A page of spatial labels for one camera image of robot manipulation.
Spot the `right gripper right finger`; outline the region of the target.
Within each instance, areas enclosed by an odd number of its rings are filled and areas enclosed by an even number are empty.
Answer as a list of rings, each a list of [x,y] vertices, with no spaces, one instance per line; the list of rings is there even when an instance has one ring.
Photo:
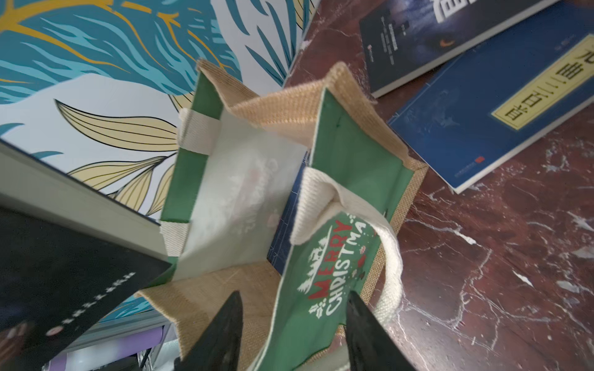
[[[357,292],[348,295],[346,320],[350,370],[415,371]]]

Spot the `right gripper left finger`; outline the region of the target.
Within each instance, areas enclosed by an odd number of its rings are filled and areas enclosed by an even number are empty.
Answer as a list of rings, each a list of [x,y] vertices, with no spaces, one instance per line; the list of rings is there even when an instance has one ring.
[[[237,370],[243,332],[243,304],[232,292],[186,356],[177,358],[175,371]]]

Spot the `blue book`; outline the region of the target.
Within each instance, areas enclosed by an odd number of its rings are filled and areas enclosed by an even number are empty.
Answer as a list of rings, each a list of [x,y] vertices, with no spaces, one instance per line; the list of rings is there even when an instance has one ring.
[[[281,214],[275,236],[267,255],[268,262],[280,274],[282,274],[285,270],[286,262],[289,259],[289,252],[292,247],[292,244],[290,243],[290,236],[293,230],[295,214],[297,211],[297,203],[299,201],[303,170],[308,165],[308,162],[309,153],[307,152],[303,158],[302,164],[295,178],[295,182],[292,185],[291,192],[289,193],[289,199]]]
[[[560,1],[448,62],[389,120],[462,193],[593,101],[593,5]]]

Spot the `green burlap Christmas bag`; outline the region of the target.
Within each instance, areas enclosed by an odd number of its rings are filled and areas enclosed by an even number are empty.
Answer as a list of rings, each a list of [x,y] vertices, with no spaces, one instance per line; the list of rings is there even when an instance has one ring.
[[[155,202],[173,276],[142,295],[175,324],[179,358],[239,291],[237,370],[350,370],[348,295],[389,335],[403,296],[397,234],[426,164],[343,63],[266,96],[206,60],[198,72],[176,102],[176,161]],[[267,255],[307,152],[280,274]]]

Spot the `dark Guiguzi book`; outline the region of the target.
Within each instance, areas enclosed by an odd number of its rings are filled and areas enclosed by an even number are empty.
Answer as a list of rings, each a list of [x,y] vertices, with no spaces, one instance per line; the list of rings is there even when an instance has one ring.
[[[1,144],[2,369],[42,369],[169,269],[156,222]]]

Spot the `dark wolf cover book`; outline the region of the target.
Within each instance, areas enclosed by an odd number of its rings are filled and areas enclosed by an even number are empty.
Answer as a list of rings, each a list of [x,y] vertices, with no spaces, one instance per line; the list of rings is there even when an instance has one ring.
[[[359,22],[371,95],[381,97],[551,5],[384,1]]]

